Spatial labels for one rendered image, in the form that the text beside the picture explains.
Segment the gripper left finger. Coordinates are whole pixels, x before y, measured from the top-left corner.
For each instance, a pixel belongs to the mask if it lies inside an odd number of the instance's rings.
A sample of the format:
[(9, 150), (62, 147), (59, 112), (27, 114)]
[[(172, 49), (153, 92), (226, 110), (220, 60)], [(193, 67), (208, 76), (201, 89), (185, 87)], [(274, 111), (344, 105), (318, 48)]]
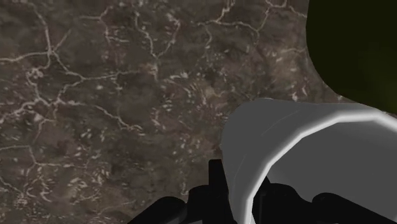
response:
[(162, 197), (127, 224), (238, 224), (230, 208), (222, 161), (210, 160), (208, 173), (208, 184), (190, 189), (186, 202)]

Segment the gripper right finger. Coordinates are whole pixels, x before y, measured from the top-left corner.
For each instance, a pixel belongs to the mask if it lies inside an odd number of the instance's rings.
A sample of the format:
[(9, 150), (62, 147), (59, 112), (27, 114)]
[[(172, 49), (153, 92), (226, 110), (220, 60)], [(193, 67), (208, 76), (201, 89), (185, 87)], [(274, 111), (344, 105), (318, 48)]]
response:
[(397, 224), (334, 193), (306, 201), (289, 185), (262, 182), (253, 200), (256, 224)]

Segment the white cup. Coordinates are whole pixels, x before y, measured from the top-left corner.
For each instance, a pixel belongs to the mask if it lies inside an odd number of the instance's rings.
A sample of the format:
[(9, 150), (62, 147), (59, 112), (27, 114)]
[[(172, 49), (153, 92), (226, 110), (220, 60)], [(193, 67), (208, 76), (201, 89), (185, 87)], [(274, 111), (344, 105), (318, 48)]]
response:
[(228, 117), (221, 150), (238, 224), (254, 224), (253, 200), (265, 179), (305, 200), (331, 192), (397, 219), (397, 118), (379, 109), (256, 99)]

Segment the dark olive round object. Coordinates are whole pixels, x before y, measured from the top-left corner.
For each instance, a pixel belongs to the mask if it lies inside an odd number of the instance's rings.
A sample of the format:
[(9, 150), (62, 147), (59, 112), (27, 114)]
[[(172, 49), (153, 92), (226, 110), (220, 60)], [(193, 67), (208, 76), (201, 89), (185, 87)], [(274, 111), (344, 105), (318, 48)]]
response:
[(306, 42), (335, 93), (397, 115), (397, 0), (309, 0)]

